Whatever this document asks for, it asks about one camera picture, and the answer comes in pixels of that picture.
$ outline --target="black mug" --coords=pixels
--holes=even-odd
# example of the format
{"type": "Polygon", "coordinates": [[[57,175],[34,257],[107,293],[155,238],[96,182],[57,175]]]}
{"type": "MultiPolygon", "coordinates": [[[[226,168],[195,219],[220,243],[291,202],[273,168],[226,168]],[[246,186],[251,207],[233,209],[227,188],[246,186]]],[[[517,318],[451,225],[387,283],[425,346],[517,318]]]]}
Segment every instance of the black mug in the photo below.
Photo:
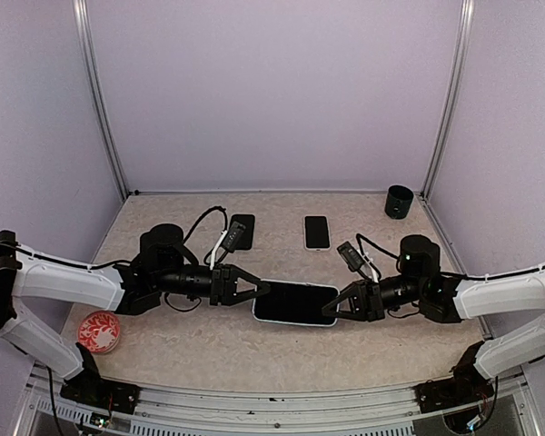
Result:
{"type": "Polygon", "coordinates": [[[403,220],[408,216],[411,201],[414,193],[406,188],[395,184],[388,189],[388,198],[385,201],[385,212],[393,220],[403,220]]]}

